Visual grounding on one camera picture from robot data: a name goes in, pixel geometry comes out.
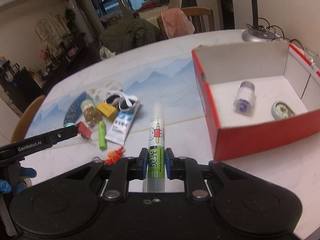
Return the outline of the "blue gloved left hand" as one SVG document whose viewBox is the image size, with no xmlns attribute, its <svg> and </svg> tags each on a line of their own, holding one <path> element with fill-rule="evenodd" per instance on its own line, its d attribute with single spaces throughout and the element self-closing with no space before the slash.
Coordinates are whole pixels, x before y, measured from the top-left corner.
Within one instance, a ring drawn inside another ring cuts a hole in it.
<svg viewBox="0 0 320 240">
<path fill-rule="evenodd" d="M 31 167 L 20 167 L 19 173 L 14 172 L 9 180 L 1 179 L 1 194 L 7 194 L 13 191 L 20 193 L 32 186 L 31 178 L 35 178 L 37 172 Z"/>
</svg>

